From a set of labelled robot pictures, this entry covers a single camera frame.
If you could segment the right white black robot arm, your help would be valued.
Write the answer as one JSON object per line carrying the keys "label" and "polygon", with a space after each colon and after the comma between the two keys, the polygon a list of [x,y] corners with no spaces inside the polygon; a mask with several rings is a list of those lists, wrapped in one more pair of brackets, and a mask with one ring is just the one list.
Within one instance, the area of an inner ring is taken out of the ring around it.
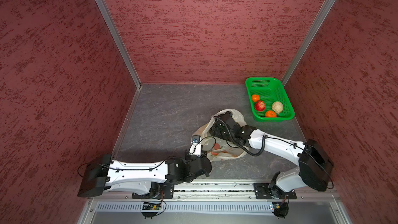
{"label": "right white black robot arm", "polygon": [[220,146],[240,149],[253,157],[268,152],[295,164],[291,170],[276,172],[270,183],[258,189],[267,199],[291,199],[293,192],[302,187],[321,192],[334,187],[331,178],[334,164],[316,141],[287,140],[249,125],[241,126],[234,120],[219,118],[214,119],[204,134]]}

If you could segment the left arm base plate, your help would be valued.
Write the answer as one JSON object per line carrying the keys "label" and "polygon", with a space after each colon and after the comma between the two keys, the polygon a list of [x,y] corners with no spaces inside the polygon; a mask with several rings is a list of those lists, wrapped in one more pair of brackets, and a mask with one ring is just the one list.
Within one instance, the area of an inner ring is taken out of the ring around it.
{"label": "left arm base plate", "polygon": [[144,195],[132,193],[132,199],[173,199],[175,185],[169,183],[152,183],[149,192]]}

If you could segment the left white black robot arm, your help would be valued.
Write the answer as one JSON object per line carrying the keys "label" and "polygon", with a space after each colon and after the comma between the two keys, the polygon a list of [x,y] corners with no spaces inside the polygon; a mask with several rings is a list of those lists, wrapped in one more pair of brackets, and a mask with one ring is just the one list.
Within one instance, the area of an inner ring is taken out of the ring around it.
{"label": "left white black robot arm", "polygon": [[160,162],[128,163],[103,155],[87,163],[77,196],[93,198],[109,191],[126,191],[139,196],[161,190],[161,185],[190,183],[209,176],[211,161],[204,155],[185,154],[184,158],[168,157]]}

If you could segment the large orange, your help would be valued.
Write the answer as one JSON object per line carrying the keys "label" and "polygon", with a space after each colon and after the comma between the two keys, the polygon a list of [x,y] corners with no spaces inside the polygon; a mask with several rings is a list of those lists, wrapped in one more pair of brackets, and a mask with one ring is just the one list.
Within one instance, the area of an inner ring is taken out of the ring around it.
{"label": "large orange", "polygon": [[275,118],[275,117],[277,117],[277,114],[274,111],[267,111],[265,113],[265,117],[266,118]]}

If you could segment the printed translucent plastic bag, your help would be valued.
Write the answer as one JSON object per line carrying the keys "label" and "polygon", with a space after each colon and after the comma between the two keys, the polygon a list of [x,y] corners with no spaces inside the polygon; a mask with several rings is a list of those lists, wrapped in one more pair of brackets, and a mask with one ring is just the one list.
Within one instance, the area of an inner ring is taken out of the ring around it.
{"label": "printed translucent plastic bag", "polygon": [[215,123],[214,117],[224,114],[226,112],[231,112],[232,113],[232,119],[237,122],[240,126],[246,125],[246,121],[244,120],[244,116],[241,112],[238,110],[234,109],[225,109],[221,110],[218,113],[214,114],[211,116],[210,121],[197,129],[193,135],[200,136],[201,145],[202,148],[201,150],[207,152],[211,150],[209,153],[207,153],[207,158],[211,162],[215,161],[227,161],[227,160],[232,160],[232,159],[238,159],[244,157],[247,153],[241,149],[241,148],[232,148],[233,144],[229,142],[230,145],[227,144],[227,141],[215,137],[215,139],[212,138],[206,138],[208,136],[212,136],[210,133],[210,130]]}

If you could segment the red apple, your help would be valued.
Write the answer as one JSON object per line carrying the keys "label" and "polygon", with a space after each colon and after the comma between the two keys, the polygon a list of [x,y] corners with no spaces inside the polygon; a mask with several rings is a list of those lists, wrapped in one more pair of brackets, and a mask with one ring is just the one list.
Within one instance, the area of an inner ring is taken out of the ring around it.
{"label": "red apple", "polygon": [[255,110],[258,112],[263,112],[266,109],[266,104],[264,101],[257,101],[255,104]]}

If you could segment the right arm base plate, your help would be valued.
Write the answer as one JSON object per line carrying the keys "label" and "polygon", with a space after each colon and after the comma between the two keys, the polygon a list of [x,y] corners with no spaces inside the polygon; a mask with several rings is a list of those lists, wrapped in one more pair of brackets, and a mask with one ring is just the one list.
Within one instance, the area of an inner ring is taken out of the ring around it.
{"label": "right arm base plate", "polygon": [[269,186],[269,183],[254,183],[254,193],[257,200],[296,200],[294,190],[284,192],[276,186]]}

